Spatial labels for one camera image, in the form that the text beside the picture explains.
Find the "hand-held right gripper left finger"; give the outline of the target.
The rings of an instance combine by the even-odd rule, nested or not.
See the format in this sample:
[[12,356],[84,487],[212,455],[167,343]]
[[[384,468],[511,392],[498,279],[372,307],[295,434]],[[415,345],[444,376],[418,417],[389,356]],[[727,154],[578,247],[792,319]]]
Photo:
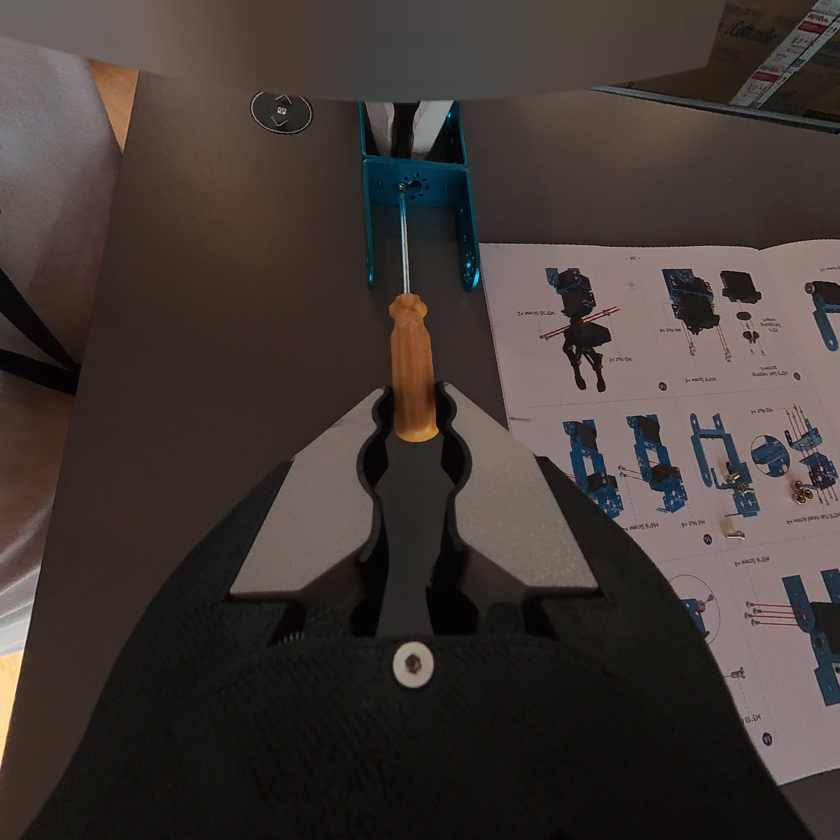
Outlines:
[[295,455],[230,589],[235,599],[328,607],[374,634],[388,573],[382,502],[393,391],[377,388]]

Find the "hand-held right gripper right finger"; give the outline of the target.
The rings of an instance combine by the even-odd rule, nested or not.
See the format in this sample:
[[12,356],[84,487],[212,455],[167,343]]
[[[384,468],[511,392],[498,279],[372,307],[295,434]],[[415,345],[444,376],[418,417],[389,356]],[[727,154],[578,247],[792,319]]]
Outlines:
[[435,634],[472,634],[492,606],[597,591],[537,457],[451,384],[436,384],[453,483],[429,584]]

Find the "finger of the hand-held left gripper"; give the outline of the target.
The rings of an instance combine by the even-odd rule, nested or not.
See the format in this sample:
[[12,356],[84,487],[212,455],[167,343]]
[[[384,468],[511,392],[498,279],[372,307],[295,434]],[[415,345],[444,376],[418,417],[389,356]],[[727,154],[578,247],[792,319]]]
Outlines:
[[368,101],[367,117],[373,134],[375,153],[393,156],[396,109],[391,101]]
[[453,100],[423,100],[418,103],[413,115],[413,159],[426,159],[453,104]]

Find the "blue metal U bracket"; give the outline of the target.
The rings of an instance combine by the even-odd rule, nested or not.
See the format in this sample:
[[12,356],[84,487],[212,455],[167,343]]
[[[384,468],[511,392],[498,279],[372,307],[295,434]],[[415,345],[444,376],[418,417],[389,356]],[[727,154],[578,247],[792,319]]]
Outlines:
[[372,289],[374,285],[371,205],[397,205],[399,184],[406,188],[407,205],[454,211],[462,286],[466,292],[476,289],[480,282],[480,253],[467,168],[462,164],[379,155],[362,159],[367,287]]
[[[393,156],[386,156],[397,159],[413,158],[413,115],[417,110],[420,101],[394,102],[395,104],[395,130],[394,130],[394,152]],[[362,139],[362,152],[365,155],[377,155],[375,143],[368,120],[368,103],[360,103],[360,128]],[[454,104],[444,123],[444,126],[437,137],[436,142],[428,156],[424,160],[447,164],[465,165],[467,156],[463,133],[460,126],[458,104]]]

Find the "orange-handled screwdriver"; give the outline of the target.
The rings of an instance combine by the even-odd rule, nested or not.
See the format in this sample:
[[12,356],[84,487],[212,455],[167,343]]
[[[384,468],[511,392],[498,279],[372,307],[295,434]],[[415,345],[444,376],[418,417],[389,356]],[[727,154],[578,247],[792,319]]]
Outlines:
[[427,307],[411,292],[407,246],[406,199],[398,200],[403,292],[389,313],[394,321],[391,336],[395,434],[409,443],[422,443],[438,433],[431,339],[424,324]]

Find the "round black desk control panel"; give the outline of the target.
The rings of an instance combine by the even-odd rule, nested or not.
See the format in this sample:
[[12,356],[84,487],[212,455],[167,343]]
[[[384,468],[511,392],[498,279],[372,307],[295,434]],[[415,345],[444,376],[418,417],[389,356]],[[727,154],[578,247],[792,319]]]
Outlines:
[[312,123],[309,100],[287,94],[262,91],[252,98],[250,111],[263,129],[285,136],[302,132]]

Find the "dark grey desk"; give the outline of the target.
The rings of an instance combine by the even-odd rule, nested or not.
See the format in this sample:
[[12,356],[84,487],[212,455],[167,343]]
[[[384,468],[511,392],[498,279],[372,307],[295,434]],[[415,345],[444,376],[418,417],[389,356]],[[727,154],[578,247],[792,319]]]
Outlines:
[[439,634],[229,594],[292,456],[390,379],[355,107],[282,138],[249,98],[140,80],[7,838],[814,838],[663,575],[557,469],[594,595]]

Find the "printed assembly manual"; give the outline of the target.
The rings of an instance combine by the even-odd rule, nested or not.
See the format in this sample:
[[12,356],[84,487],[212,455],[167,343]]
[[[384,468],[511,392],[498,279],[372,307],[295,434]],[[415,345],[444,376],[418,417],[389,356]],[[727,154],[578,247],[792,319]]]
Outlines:
[[837,769],[838,240],[480,250],[511,431],[658,564],[773,777]]

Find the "person's white shirt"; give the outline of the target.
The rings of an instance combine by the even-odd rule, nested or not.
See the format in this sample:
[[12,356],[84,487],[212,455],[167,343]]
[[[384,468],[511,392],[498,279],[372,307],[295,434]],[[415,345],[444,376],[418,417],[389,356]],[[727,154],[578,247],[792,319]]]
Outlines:
[[[76,362],[121,153],[88,63],[2,38],[2,269]],[[2,656],[24,649],[74,399],[2,373]]]

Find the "stack of cardboard boxes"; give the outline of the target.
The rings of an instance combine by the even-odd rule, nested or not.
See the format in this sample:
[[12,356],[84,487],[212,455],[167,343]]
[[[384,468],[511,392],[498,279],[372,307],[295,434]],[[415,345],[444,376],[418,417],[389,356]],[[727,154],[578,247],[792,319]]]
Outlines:
[[706,67],[712,101],[839,114],[839,2],[726,2]]

